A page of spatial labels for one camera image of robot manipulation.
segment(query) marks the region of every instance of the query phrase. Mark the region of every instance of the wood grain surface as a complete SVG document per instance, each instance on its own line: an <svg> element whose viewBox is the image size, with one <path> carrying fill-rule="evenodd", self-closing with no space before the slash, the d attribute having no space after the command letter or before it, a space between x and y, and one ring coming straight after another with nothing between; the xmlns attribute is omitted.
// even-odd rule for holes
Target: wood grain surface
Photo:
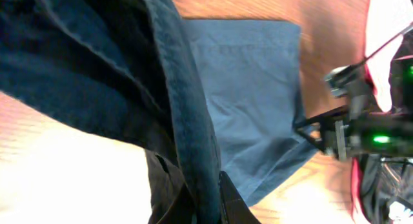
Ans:
<svg viewBox="0 0 413 224"><path fill-rule="evenodd" d="M321 78L329 70L354 63L363 57L368 0L174 1L177 9L185 18L287 20L300 25L302 27L301 81L307 116L314 116L343 103L343 101L332 99ZM95 145L105 145L106 154L101 150L94 150ZM134 175L133 178L136 178L136 175L141 176L141 179L145 180L146 165L139 163L145 162L144 159L139 160L144 155L138 153L141 152L138 148L76 132L0 94L0 201L13 201L9 204L0 202L0 221L3 220L5 211L14 207L15 201L23 199L16 195L21 192L17 188L24 191L33 190L21 186L23 182L16 179L16 174L20 175L20 178L24 177L25 173L29 173L31 178L36 176L51 178L43 175L42 170L28 170L28 168L36 168L33 164L27 163L30 161L28 159L32 158L30 153L38 148L56 147L66 149L65 152L68 154L72 152L70 154L72 161L81 162L78 163L80 166L76 171L79 174L82 174L82 171L88 172L91 162L97 161L101 164L97 168L105 170L104 173L109 172L107 177L114 176L118 181L139 188L140 193L120 196L123 200L108 196L105 203L128 202L135 210L130 210L130 212L141 210L140 221L137 221L136 217L130 220L134 220L134 223L144 223L147 220L150 215L149 198L145 195L148 193L148 184L142 181L140 183L130 181L131 175ZM70 173L66 166L59 166L59 162L70 163L64 156L56 155L55 158L53 161L44 158L43 161L53 163L55 168L65 169L66 174L61 179L70 178L72 182L79 180L80 177ZM112 166L109 167L105 161L109 161ZM114 168L118 172L125 171L125 173L119 175L114 172ZM328 157L316 155L273 193L252 207L251 211L262 223L352 223L348 215L351 205L349 173L349 164L338 163ZM108 181L105 183L104 176L97 178L88 177L87 174L81 177L85 184L95 185L96 181L100 186L108 184ZM69 194L67 199L70 200L71 196L82 198L81 190L74 190L73 186L65 187L63 183L60 186L64 187L65 194ZM111 184L105 188L119 190ZM139 204L134 203L136 198L140 201ZM112 211L123 212L125 217L129 217L127 211L119 210L116 205L100 208L104 211L97 210L96 212L105 213L105 209L112 209ZM108 223L108 220L111 219L102 219L100 223ZM132 222L123 219L116 223Z"/></svg>

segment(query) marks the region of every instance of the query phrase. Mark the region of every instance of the green led light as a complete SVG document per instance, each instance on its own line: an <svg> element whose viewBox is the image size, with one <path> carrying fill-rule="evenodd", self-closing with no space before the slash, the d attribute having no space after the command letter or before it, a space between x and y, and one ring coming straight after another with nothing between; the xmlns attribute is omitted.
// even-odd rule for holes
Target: green led light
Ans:
<svg viewBox="0 0 413 224"><path fill-rule="evenodd" d="M390 137L388 136L376 136L373 138L376 143L390 143Z"/></svg>

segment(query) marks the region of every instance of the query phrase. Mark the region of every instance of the light blue cloth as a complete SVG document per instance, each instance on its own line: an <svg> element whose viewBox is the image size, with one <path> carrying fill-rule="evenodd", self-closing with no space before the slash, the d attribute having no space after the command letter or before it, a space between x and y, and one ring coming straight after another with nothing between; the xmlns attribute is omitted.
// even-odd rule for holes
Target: light blue cloth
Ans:
<svg viewBox="0 0 413 224"><path fill-rule="evenodd" d="M300 28L240 20L188 20L185 28L221 148L221 170L252 206L317 152L292 128L305 118Z"/></svg>

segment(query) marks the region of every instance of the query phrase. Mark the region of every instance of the clothing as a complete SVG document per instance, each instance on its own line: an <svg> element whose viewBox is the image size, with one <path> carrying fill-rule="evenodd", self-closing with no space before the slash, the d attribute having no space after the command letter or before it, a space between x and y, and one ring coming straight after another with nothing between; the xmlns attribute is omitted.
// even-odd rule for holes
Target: clothing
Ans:
<svg viewBox="0 0 413 224"><path fill-rule="evenodd" d="M219 223L221 169L253 205L316 151L292 130L304 118L293 24L183 21L171 0L0 2L0 91L145 148L150 223L188 194L183 223Z"/></svg>
<svg viewBox="0 0 413 224"><path fill-rule="evenodd" d="M317 151L293 124L305 119L300 27L284 21L186 20L221 149L222 170L248 206Z"/></svg>
<svg viewBox="0 0 413 224"><path fill-rule="evenodd" d="M219 150L174 4L97 1L117 16L93 0L1 0L0 90L71 127L164 157L182 173L175 179L185 182L197 222L218 223ZM152 198L154 207L170 202Z"/></svg>

